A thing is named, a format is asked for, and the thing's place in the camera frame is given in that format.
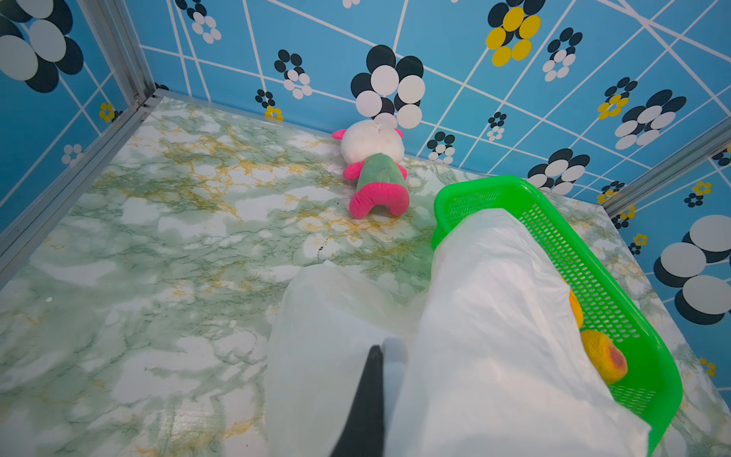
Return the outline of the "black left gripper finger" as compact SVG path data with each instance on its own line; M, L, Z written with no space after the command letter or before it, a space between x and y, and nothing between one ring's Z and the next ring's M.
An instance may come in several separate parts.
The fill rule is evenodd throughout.
M361 379L332 457L381 457L385 446L384 355L369 350Z

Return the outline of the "yellow red peach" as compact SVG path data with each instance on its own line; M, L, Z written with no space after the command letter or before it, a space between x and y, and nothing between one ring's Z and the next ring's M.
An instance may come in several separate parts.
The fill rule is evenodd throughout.
M612 340L600 333L587 329L581 332L581 339L589 361L597 369L607 385L613 385L626 377L628 364L624 354Z

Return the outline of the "white plastic bag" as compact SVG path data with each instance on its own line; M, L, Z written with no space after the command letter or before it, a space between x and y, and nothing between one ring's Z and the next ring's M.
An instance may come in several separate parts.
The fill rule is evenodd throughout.
M273 455L331 456L373 346L384 355L382 456L649 451L649 425L586 355L567 283L503 209L464 219L405 304L329 262L295 275L268 341Z

